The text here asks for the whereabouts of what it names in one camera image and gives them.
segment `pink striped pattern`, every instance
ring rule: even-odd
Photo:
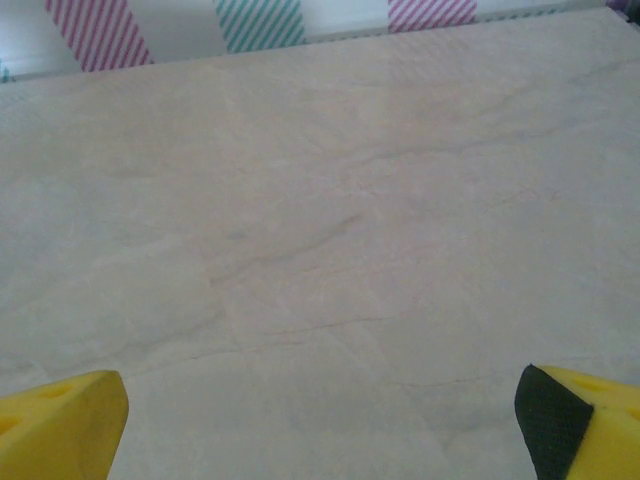
[[[127,0],[45,0],[83,72],[153,63]]]
[[[477,0],[389,0],[389,32],[471,23],[476,6]]]

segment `yellow plastic piece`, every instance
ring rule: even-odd
[[[541,370],[595,407],[566,479],[640,479],[640,388],[557,367]]]
[[[105,480],[128,412],[111,371],[0,398],[0,479]]]

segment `black fabric patch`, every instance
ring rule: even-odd
[[[565,480],[594,407],[533,365],[522,372],[516,417],[538,480]]]

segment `marble surface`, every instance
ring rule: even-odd
[[[640,383],[607,10],[0,89],[0,394],[122,372],[112,480],[523,479],[519,374]]]

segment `yellow object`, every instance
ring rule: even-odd
[[[639,387],[557,367],[528,370],[516,413],[540,480],[640,479]]]
[[[0,479],[105,480],[128,412],[111,371],[0,398]]]

